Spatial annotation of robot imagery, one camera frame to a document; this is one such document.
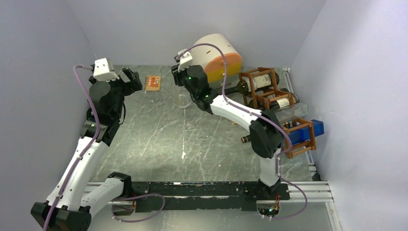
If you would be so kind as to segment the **clear glass bottle black cap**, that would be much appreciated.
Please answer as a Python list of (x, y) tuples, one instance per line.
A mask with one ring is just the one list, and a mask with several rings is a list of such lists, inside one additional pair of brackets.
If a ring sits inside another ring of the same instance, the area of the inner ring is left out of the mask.
[(179, 108), (187, 108), (191, 104), (191, 97), (189, 94), (179, 94), (176, 97), (176, 106)]

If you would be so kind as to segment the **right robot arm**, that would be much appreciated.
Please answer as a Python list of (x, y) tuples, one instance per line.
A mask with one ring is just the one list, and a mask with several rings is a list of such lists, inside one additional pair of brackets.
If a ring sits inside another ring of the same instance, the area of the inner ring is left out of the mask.
[(200, 65), (181, 71), (178, 68), (179, 65), (171, 67), (175, 84), (188, 91), (200, 110), (229, 119), (249, 131), (251, 147), (260, 157), (260, 194), (265, 199), (272, 199), (281, 183), (276, 172), (276, 157), (282, 151), (284, 140), (283, 134), (275, 127), (278, 123), (275, 113), (249, 108), (224, 97), (209, 86), (207, 75)]

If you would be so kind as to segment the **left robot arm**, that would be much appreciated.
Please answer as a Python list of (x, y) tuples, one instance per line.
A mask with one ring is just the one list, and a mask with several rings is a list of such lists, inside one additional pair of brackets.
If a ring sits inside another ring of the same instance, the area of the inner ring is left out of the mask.
[(123, 68), (126, 78), (112, 69), (91, 68), (91, 87), (84, 89), (89, 110), (75, 153), (62, 178), (44, 202), (36, 202), (31, 215), (45, 231), (86, 231), (92, 218), (111, 200), (134, 196), (129, 175), (114, 172), (89, 194), (84, 190), (96, 162), (109, 148), (126, 114), (125, 97), (143, 85), (139, 74)]

